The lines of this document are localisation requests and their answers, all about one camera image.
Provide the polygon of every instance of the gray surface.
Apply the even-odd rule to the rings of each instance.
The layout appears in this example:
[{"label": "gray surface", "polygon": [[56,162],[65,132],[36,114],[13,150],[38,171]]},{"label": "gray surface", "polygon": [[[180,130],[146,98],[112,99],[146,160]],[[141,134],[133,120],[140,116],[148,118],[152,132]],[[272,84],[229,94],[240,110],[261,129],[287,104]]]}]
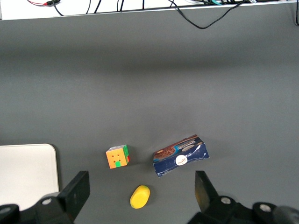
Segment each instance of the gray surface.
[{"label": "gray surface", "polygon": [[[294,6],[241,7],[205,31],[174,11],[2,21],[0,144],[53,144],[62,187],[89,170],[77,224],[186,223],[195,170],[245,206],[299,209]],[[205,25],[224,11],[188,15]],[[158,178],[153,151],[194,133],[211,158]],[[132,162],[110,170],[119,144]],[[134,210],[140,184],[151,197]]]}]

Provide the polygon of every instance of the wire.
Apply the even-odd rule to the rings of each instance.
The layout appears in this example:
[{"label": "wire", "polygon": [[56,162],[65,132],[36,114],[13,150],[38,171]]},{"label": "wire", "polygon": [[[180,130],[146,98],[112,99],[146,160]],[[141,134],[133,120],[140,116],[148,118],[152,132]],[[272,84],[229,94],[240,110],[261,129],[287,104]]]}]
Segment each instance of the wire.
[{"label": "wire", "polygon": [[299,0],[297,0],[297,4],[296,4],[296,24],[297,24],[297,26],[299,26],[299,22],[298,22],[298,5],[299,5]]},{"label": "wire", "polygon": [[204,1],[204,0],[193,0],[193,1],[195,1],[195,2],[198,2],[198,3],[204,3],[204,5],[206,6],[206,5],[212,5],[212,6],[215,6],[215,5],[217,5],[217,4],[215,4],[215,3],[213,3],[212,1]]},{"label": "wire", "polygon": [[122,7],[123,7],[123,2],[124,2],[125,0],[122,0],[121,1],[121,10],[120,11],[122,11]]},{"label": "wire", "polygon": [[206,27],[200,27],[198,25],[196,25],[194,22],[192,22],[191,20],[189,20],[185,14],[180,10],[180,8],[177,6],[176,3],[174,3],[173,0],[168,0],[170,2],[173,2],[173,4],[175,5],[175,7],[177,8],[178,13],[185,19],[187,20],[189,23],[191,23],[193,26],[195,26],[198,29],[206,29],[209,28],[211,25],[213,25],[214,23],[218,22],[219,20],[221,20],[227,13],[229,13],[231,10],[233,10],[234,8],[239,7],[241,4],[245,3],[247,0],[243,0],[241,2],[239,2],[238,4],[236,4],[234,7],[231,7],[228,11],[226,11],[220,18],[216,19],[214,22],[210,23],[209,25],[207,25]]},{"label": "wire", "polygon": [[221,6],[221,4],[220,3],[218,3],[216,0],[211,0],[213,3],[215,3],[216,5],[218,5],[218,6]]},{"label": "wire", "polygon": [[85,14],[88,14],[88,11],[89,11],[89,8],[90,8],[91,3],[92,3],[92,0],[89,0],[88,9],[87,9],[87,12],[86,12]]},{"label": "wire", "polygon": [[94,13],[97,13],[97,10],[98,10],[98,8],[99,8],[101,2],[102,2],[102,0],[99,0],[98,6],[97,6],[97,8],[95,9]]},{"label": "wire", "polygon": [[[85,14],[88,14],[88,11],[89,11],[89,8],[90,8],[90,5],[91,5],[91,2],[92,2],[92,0],[89,0],[88,9],[87,9],[87,12],[86,12]],[[62,15],[62,14],[60,13],[60,11],[57,9],[57,7],[56,7],[56,4],[55,4],[54,0],[52,0],[52,3],[53,3],[53,5],[54,5],[54,8],[56,9],[56,11],[58,12],[58,14],[59,14],[59,15],[61,15],[61,16],[64,16],[64,15]]]},{"label": "wire", "polygon": [[118,12],[118,3],[120,0],[117,0],[116,11]]},{"label": "wire", "polygon": [[59,12],[59,10],[57,9],[57,7],[56,7],[56,4],[55,4],[54,0],[52,0],[52,2],[53,2],[53,5],[54,5],[54,8],[55,8],[55,9],[56,9],[56,11],[58,12],[58,14],[59,14],[59,15],[61,15],[61,16],[64,16],[64,15],[62,15],[62,14]]},{"label": "wire", "polygon": [[221,0],[221,2],[222,2],[223,5],[227,4],[224,0]]},{"label": "wire", "polygon": [[35,6],[46,6],[44,3],[32,2],[32,1],[29,1],[29,0],[27,0],[27,2],[29,2],[29,3],[31,3],[32,5],[35,5]]}]

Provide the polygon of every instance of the yellow object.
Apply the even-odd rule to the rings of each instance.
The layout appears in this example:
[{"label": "yellow object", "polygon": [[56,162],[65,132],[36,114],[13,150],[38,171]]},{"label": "yellow object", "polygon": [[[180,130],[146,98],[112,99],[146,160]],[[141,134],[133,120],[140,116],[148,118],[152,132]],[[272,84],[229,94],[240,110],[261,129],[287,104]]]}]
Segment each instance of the yellow object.
[{"label": "yellow object", "polygon": [[132,208],[142,208],[148,202],[149,197],[150,189],[145,185],[140,185],[131,196],[130,203]]}]

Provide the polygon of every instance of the blue box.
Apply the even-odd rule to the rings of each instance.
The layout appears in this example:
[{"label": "blue box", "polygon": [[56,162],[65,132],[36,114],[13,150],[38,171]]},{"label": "blue box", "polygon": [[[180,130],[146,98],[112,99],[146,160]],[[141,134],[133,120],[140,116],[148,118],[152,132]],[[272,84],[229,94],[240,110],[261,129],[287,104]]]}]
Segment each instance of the blue box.
[{"label": "blue box", "polygon": [[209,158],[205,143],[193,135],[154,152],[154,167],[157,175],[163,176],[176,167]]}]

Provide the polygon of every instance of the rubik's cube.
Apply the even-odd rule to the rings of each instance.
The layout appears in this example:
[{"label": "rubik's cube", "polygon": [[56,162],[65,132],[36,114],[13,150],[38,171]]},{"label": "rubik's cube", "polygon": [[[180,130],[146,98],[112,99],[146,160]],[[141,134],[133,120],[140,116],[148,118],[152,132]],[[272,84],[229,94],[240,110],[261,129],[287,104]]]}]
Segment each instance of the rubik's cube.
[{"label": "rubik's cube", "polygon": [[106,152],[110,169],[126,166],[129,161],[128,146],[114,146]]}]

